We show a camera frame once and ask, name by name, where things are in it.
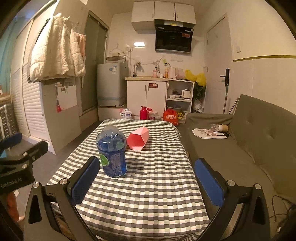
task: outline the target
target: checkered tablecloth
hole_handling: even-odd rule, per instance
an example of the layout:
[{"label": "checkered tablecloth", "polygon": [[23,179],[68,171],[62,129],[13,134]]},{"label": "checkered tablecloth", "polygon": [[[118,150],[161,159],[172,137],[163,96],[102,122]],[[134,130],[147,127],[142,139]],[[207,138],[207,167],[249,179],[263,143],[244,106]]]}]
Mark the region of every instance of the checkered tablecloth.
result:
[{"label": "checkered tablecloth", "polygon": [[48,184],[69,178],[90,156],[99,157],[96,137],[114,125],[126,137],[145,126],[150,137],[141,152],[127,147],[127,173],[100,171],[82,204],[81,217],[105,240],[196,240],[209,223],[195,174],[178,130],[169,122],[109,119],[68,157]]}]

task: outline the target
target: yellow plastic bag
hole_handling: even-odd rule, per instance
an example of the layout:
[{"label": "yellow plastic bag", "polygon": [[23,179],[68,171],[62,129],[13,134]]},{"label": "yellow plastic bag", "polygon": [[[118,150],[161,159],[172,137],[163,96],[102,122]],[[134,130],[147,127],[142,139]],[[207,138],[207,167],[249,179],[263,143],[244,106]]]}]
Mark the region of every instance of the yellow plastic bag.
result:
[{"label": "yellow plastic bag", "polygon": [[193,73],[191,73],[191,71],[189,69],[185,70],[185,77],[186,79],[193,81],[193,82],[197,82],[199,86],[206,86],[207,84],[207,79],[205,77],[204,73],[200,73],[198,75],[194,75]]}]

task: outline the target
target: floor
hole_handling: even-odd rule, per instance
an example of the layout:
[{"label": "floor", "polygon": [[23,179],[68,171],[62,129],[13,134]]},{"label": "floor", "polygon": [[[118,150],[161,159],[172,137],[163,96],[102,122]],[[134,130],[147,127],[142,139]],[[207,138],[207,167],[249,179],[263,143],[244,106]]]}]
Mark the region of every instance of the floor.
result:
[{"label": "floor", "polygon": [[[99,125],[102,121],[97,121],[88,127],[78,136],[75,140],[65,146],[56,155],[51,152],[47,152],[33,163],[33,175],[36,181],[41,182],[42,185],[46,185],[51,177],[55,174],[58,168],[68,158],[68,156],[75,150],[75,148]],[[8,156],[15,156],[24,153],[32,146],[31,143],[22,140],[22,142],[7,152]],[[25,186],[19,189],[19,195],[17,196],[17,207],[20,216],[25,214],[27,201],[29,198],[30,190],[33,184]]]}]

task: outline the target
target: metal screw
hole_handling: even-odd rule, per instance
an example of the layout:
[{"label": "metal screw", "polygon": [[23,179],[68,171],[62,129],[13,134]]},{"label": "metal screw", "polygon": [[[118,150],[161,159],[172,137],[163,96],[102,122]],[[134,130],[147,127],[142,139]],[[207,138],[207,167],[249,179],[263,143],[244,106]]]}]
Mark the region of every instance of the metal screw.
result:
[{"label": "metal screw", "polygon": [[255,184],[255,188],[258,189],[258,190],[260,190],[261,189],[261,185],[257,183],[257,184]]},{"label": "metal screw", "polygon": [[228,186],[234,186],[235,182],[233,180],[228,180],[227,184],[228,184]]},{"label": "metal screw", "polygon": [[63,178],[62,180],[60,180],[60,184],[62,184],[62,185],[64,185],[64,184],[66,184],[67,183],[67,179],[66,178]]},{"label": "metal screw", "polygon": [[34,188],[39,187],[39,182],[34,183],[34,184],[33,184],[33,187],[34,187]]}]

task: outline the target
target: red bag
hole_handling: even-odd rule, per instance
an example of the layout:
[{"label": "red bag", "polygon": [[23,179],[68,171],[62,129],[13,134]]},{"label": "red bag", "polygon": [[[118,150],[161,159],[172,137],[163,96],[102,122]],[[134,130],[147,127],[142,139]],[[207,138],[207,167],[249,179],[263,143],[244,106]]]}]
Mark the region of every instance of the red bag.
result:
[{"label": "red bag", "polygon": [[175,126],[177,126],[178,125],[177,112],[174,111],[174,110],[172,110],[172,109],[167,109],[163,113],[163,120],[164,121],[171,122],[172,124],[174,124]]}]

